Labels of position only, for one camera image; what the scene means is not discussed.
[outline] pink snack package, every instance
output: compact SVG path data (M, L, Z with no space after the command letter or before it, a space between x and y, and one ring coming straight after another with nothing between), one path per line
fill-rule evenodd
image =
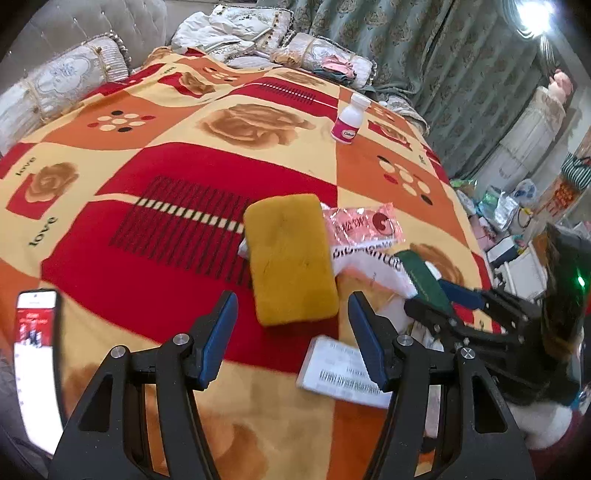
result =
M404 242L392 203L373 208L332 208L322 213L333 258Z

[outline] pink label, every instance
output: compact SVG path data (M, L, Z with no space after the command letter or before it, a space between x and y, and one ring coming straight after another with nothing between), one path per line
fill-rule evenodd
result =
M331 133L337 140L343 143L351 143L358 131L359 128L347 125L340 118L337 118Z

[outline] white cloth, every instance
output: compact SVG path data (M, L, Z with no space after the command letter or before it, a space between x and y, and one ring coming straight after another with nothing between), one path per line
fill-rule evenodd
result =
M493 185L507 192L531 173L560 130L566 113L562 104L538 87L513 128L476 175L476 198Z
M198 48L205 53L233 43L243 43L245 48L254 47L254 40L271 29L257 18L241 18L232 21L220 15L197 12L178 26L171 48L184 53L188 48Z

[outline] patterned blanket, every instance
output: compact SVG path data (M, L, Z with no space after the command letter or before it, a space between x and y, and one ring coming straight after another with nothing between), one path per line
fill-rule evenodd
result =
M310 339L354 344L346 299L390 293L340 275L342 308L322 322L263 328L236 252L257 200L315 193L329 206L392 202L407 242L444 278L488 286L470 224L437 157L373 103L352 145L330 130L352 91L290 69L232 70L198 51L156 50L0 160L0 325L21 290L63 295L61 374L69 411L114 345L150 348L208 312L224 289L239 319L218 379L196 395L224 480L362 477L385 411L300 390ZM487 317L464 319L491 329ZM153 391L154 466L165 472ZM421 457L428 463L428 458Z

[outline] green curtain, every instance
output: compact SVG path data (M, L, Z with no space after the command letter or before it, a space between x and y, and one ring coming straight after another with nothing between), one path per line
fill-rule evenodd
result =
M509 26L506 0L258 0L294 30L375 60L375 90L405 96L431 125L449 176L479 166L542 79L540 46Z

